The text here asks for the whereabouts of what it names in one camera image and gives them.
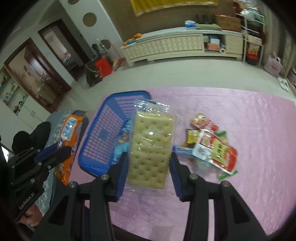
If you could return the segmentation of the operator hand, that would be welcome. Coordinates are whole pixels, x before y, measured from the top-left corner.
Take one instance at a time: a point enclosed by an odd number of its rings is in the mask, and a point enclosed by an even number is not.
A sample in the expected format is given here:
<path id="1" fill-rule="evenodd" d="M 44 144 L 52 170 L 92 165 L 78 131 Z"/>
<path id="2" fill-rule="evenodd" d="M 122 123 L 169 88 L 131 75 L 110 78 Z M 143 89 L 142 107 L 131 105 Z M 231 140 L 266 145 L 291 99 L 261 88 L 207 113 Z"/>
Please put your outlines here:
<path id="1" fill-rule="evenodd" d="M 39 225 L 43 218 L 43 215 L 38 208 L 38 206 L 34 203 L 25 213 L 22 218 L 16 223 L 23 223 L 26 225 L 30 225 L 32 227 L 36 227 Z"/>

